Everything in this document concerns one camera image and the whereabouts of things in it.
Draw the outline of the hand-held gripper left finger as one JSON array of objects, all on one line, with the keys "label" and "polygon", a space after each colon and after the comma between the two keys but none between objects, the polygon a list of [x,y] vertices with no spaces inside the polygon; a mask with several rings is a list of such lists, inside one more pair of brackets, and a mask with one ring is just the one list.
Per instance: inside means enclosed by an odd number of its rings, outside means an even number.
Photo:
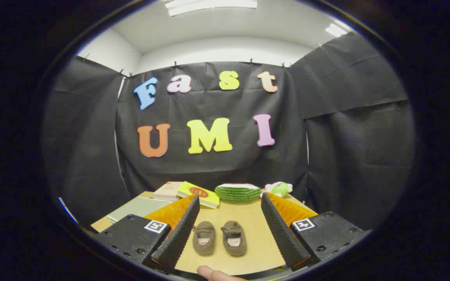
[{"label": "hand-held gripper left finger", "polygon": [[173,272],[199,212],[199,197],[192,194],[144,217],[126,215],[95,239],[138,267]]}]

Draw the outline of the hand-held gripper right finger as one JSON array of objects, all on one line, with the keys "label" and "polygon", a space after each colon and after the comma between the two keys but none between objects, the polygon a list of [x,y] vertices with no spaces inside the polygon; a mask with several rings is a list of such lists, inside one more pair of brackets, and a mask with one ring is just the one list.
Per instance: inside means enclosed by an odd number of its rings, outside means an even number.
[{"label": "hand-held gripper right finger", "polygon": [[292,271],[315,265],[362,240],[367,231],[335,212],[319,215],[270,193],[261,210],[286,266]]}]

